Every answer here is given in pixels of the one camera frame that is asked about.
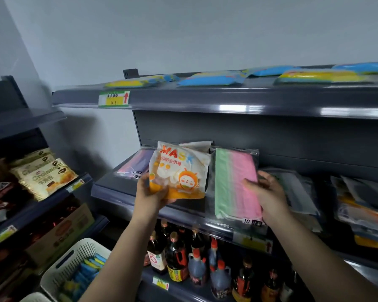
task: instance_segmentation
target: hand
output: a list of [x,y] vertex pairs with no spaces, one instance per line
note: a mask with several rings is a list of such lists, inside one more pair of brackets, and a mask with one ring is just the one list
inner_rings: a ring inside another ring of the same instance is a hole
[[248,179],[242,181],[243,185],[255,193],[262,206],[263,220],[269,225],[275,218],[280,218],[282,214],[290,214],[287,205],[286,195],[280,183],[271,174],[258,171],[259,182],[252,182]]
[[146,173],[137,181],[135,208],[133,210],[132,220],[140,220],[141,222],[155,220],[161,208],[176,201],[176,199],[164,199],[168,193],[168,187],[155,194],[151,194],[146,184],[149,177],[150,174]]

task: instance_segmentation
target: white plastic basket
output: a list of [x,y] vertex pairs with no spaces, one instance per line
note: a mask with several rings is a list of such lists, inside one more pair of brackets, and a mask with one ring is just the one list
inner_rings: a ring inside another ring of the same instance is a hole
[[46,296],[44,294],[41,294],[40,292],[33,292],[27,295],[20,302],[52,302],[52,301],[46,298]]
[[58,301],[59,288],[64,281],[69,280],[78,265],[98,253],[108,258],[111,251],[90,238],[84,238],[71,247],[43,274],[40,285],[54,300]]

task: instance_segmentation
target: price label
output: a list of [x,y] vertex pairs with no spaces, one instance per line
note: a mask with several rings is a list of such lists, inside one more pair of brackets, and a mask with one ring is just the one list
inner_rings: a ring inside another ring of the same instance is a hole
[[98,107],[122,107],[129,105],[130,91],[101,92]]
[[156,284],[157,286],[160,286],[161,288],[165,290],[169,289],[169,283],[157,277],[153,277],[153,284]]
[[0,243],[7,238],[9,238],[11,235],[17,232],[17,228],[15,228],[13,225],[8,226],[0,233]]
[[74,190],[78,189],[80,186],[82,186],[84,184],[84,180],[83,179],[80,179],[79,181],[73,183],[71,186],[67,187],[66,190],[69,192],[69,193],[73,193]]
[[234,231],[232,242],[250,249],[259,250],[270,254],[272,253],[273,241],[271,240],[262,240],[260,238],[252,237]]
[[265,225],[265,223],[262,222],[262,221],[258,221],[258,220],[255,220],[255,219],[248,219],[248,218],[243,218],[242,223],[245,223],[247,225],[255,225],[257,227]]

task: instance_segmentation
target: cardboard box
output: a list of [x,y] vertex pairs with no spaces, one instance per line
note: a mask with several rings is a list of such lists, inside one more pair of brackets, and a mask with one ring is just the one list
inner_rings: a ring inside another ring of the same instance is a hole
[[84,203],[25,251],[37,266],[52,263],[93,223],[91,211]]

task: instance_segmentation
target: white and orange mask package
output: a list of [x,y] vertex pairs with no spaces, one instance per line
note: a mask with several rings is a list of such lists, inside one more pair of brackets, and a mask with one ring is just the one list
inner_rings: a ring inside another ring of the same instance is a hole
[[150,192],[169,186],[168,199],[201,199],[211,155],[158,141],[150,160]]

